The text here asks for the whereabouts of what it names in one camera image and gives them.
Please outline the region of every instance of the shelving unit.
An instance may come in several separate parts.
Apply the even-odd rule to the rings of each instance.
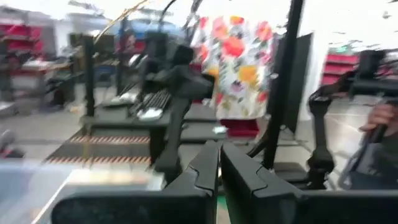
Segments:
[[[357,55],[328,54],[323,70],[322,84],[327,85],[336,82],[340,75],[354,69],[357,61]]]

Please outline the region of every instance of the floral fabric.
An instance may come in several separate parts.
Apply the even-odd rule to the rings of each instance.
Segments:
[[[256,119],[266,111],[272,55],[267,21],[250,24],[242,17],[202,17],[197,62],[214,75],[213,105],[218,119]]]

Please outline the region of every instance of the desk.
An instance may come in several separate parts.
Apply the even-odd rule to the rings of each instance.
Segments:
[[[51,209],[68,196],[82,192],[160,190],[161,175],[131,170],[82,169],[78,166],[2,162],[0,223],[48,224]]]

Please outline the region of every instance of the floor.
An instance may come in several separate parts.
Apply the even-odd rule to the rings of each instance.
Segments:
[[[77,92],[80,93],[78,95],[82,95],[82,86],[78,87]],[[98,101],[101,101],[104,96],[112,95],[112,92],[110,90],[105,93],[104,89],[98,89],[96,90],[96,97]],[[337,162],[335,171],[330,175],[332,183],[338,179],[350,155],[358,149],[358,143],[362,136],[358,128],[366,121],[366,115],[371,109],[368,106],[361,106],[360,104],[369,103],[369,101],[372,102],[373,100],[367,98],[359,99],[356,101],[356,104],[348,101],[334,102],[326,116],[329,147]],[[78,131],[80,127],[78,119],[82,112],[82,110],[77,113],[61,111],[57,113],[34,113],[29,116],[1,118],[0,129],[10,129],[17,133],[21,142],[26,141],[25,144],[21,145],[21,148],[27,153],[27,158],[41,161],[53,153],[63,141]],[[299,122],[295,139],[304,144],[305,147],[279,147],[276,161],[295,161],[305,167],[305,162],[309,158],[310,151],[314,145],[313,132],[311,130],[311,121]],[[35,144],[31,144],[28,141],[30,139],[35,139]],[[280,144],[289,144],[292,142],[295,142],[293,136],[289,136],[288,134],[281,135]],[[189,145],[182,147],[183,150],[180,150],[180,153],[182,162],[186,166],[200,151],[200,147]],[[220,215],[219,223],[229,223],[228,216],[223,207],[220,207],[220,214],[224,215]]]

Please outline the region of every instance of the black pole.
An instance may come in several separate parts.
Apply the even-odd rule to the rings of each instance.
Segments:
[[[289,21],[285,36],[285,46],[282,52],[281,67],[279,71],[275,96],[277,97],[271,118],[267,126],[267,144],[264,150],[262,165],[267,169],[274,168],[276,149],[278,146],[280,126],[283,123],[286,100],[290,86],[290,76],[292,75],[293,59],[299,31],[303,0],[292,0],[289,11]]]
[[[124,56],[126,54],[126,35],[127,18],[125,17],[120,23],[119,29],[119,63],[116,70],[116,94],[120,95],[123,91],[123,74],[124,74]]]
[[[86,78],[86,116],[95,114],[94,99],[94,39],[92,36],[83,36],[85,52],[85,78]]]

